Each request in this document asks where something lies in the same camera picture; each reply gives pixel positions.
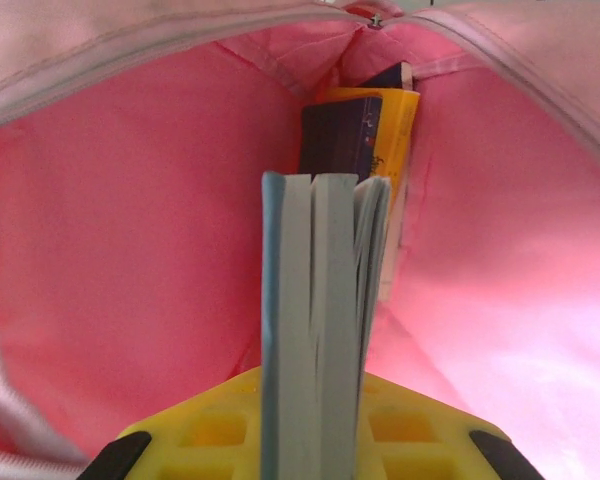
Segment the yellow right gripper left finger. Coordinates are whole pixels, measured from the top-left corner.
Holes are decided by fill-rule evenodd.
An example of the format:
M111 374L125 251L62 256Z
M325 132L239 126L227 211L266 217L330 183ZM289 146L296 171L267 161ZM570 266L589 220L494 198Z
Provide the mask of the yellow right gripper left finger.
M261 369L241 373L138 421L81 479L258 479Z

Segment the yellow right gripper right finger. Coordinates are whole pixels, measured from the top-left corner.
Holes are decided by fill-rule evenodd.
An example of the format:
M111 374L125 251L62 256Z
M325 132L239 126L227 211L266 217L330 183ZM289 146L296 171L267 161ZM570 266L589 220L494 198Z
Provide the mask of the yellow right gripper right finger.
M495 425L367 373L355 477L540 480L541 474Z

